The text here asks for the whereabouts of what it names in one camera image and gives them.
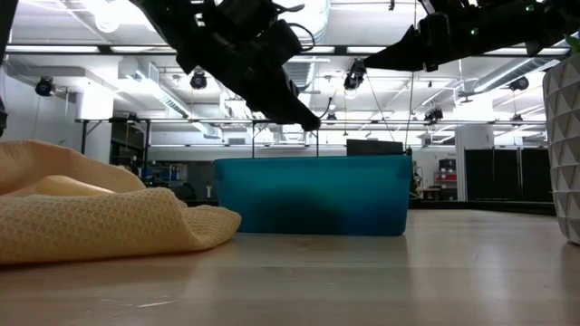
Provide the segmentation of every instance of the white planter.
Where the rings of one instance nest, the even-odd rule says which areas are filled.
[[[558,223],[580,244],[580,55],[559,63],[544,77],[552,190]]]

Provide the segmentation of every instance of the ceiling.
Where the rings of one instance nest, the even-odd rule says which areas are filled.
[[[139,17],[123,22],[112,33],[104,33],[96,26],[95,13],[83,10],[86,1],[101,0],[20,0],[14,19],[12,43],[164,43],[157,33],[151,31]],[[296,0],[277,2],[285,5],[300,3]],[[388,11],[386,4],[377,5],[372,2],[369,0],[331,0],[324,38],[319,45],[365,46],[396,43],[414,21],[424,16],[421,6],[411,0],[397,1],[393,12]],[[313,11],[307,14],[311,16],[307,16],[306,19],[315,19],[312,16]],[[300,14],[295,15],[300,19],[305,19],[303,16],[298,16]],[[380,118],[379,110],[392,119],[407,119],[410,111],[422,117],[424,111],[431,107],[431,104],[425,101],[433,99],[435,95],[452,85],[453,89],[448,90],[448,96],[436,99],[436,105],[444,110],[447,119],[453,116],[456,107],[462,105],[461,99],[453,96],[464,87],[461,82],[472,82],[506,63],[524,60],[467,58],[443,64],[435,72],[414,74],[370,69],[368,78],[356,96],[346,99],[341,84],[344,72],[352,63],[353,57],[316,56],[316,59],[319,63],[316,64],[314,81],[310,88],[314,94],[310,97],[309,107],[315,112],[322,113],[326,109],[328,99],[333,97],[335,110],[340,112],[340,115],[337,114],[339,119],[340,117],[377,119]],[[189,86],[189,78],[181,71],[172,56],[123,58],[102,55],[12,55],[10,60],[28,67],[83,67],[115,88],[117,94],[115,110],[132,110],[143,117],[163,118],[166,114],[164,106],[150,93],[134,87],[132,81],[120,73],[120,62],[123,64],[132,62],[141,69],[146,69],[150,63],[153,63],[160,72],[159,83],[180,101],[189,105],[197,115],[209,118],[222,117],[218,104],[224,90],[212,78],[208,79],[208,86],[205,90],[192,90]],[[493,103],[495,118],[502,120],[509,119],[515,111],[541,106],[543,100],[540,85],[543,73],[531,72],[527,77],[530,80],[527,91],[512,93],[509,90],[498,89],[476,96],[473,100],[476,103],[480,101],[482,110],[484,103]],[[543,111],[534,111],[534,113],[533,116],[527,118],[544,119]]]

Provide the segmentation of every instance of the wooden floor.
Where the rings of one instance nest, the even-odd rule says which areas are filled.
[[[202,254],[0,267],[0,325],[580,325],[554,218],[412,212],[404,237],[237,235]]]

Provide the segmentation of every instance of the teal plastic bin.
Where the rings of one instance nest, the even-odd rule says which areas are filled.
[[[219,159],[219,204],[242,216],[240,232],[402,235],[411,158]]]

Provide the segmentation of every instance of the cloth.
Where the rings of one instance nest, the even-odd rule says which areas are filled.
[[[225,208],[187,208],[124,169],[39,141],[0,143],[0,168],[0,264],[206,250],[230,239],[241,222]],[[2,196],[54,175],[115,193]]]

